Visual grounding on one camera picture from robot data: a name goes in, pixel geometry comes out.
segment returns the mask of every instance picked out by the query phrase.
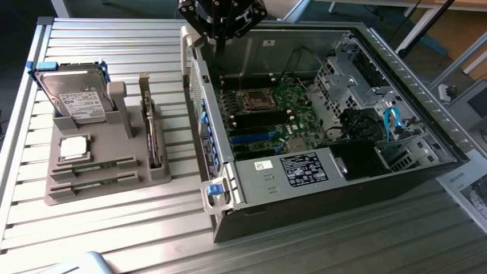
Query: motherboard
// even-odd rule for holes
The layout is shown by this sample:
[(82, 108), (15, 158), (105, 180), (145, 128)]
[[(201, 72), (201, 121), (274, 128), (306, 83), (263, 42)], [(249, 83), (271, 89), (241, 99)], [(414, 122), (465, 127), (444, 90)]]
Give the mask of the motherboard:
[(295, 78), (267, 88), (217, 90), (237, 160), (314, 149), (323, 141), (321, 121)]

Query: white label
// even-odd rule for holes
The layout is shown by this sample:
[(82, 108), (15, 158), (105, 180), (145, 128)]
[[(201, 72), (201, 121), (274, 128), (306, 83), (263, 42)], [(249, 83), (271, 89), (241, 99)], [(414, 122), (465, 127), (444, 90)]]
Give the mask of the white label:
[(90, 171), (90, 170), (99, 170), (102, 167), (87, 167), (87, 168), (81, 168), (79, 170), (74, 169), (75, 172), (83, 172), (83, 171)]
[(75, 120), (97, 118), (106, 115), (97, 91), (61, 94), (59, 97)]
[(273, 47), (275, 44), (275, 40), (265, 40), (262, 46), (263, 47)]
[(271, 161), (255, 162), (254, 165), (257, 166), (257, 170), (266, 170), (269, 168), (273, 168)]

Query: cpu socket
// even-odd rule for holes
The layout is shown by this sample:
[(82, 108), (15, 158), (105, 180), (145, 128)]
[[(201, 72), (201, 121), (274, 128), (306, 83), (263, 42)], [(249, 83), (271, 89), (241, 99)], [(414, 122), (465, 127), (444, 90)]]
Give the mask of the cpu socket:
[(237, 93), (237, 98), (242, 102), (241, 106), (245, 112), (278, 108), (271, 90), (242, 90)]

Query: case handle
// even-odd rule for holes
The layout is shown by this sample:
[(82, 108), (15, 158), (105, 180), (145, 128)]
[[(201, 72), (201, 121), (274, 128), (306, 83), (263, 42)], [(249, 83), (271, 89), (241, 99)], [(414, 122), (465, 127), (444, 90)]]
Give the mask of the case handle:
[[(205, 181), (202, 183), (203, 208), (205, 208), (205, 211), (211, 215), (234, 208), (233, 204), (223, 204), (223, 205), (211, 205), (210, 204), (209, 197), (213, 195), (209, 195), (207, 189), (211, 185), (222, 186), (222, 188), (225, 189), (225, 181), (226, 181), (225, 177), (218, 177), (214, 180)], [(225, 190), (218, 191), (218, 194), (223, 194), (223, 193), (225, 193)]]

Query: power supply label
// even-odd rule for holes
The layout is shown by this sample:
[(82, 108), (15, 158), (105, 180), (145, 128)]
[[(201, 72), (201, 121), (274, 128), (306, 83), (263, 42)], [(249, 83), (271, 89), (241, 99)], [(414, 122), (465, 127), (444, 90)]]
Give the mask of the power supply label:
[(317, 153), (283, 157), (281, 163), (291, 186), (301, 187), (329, 180), (326, 170)]

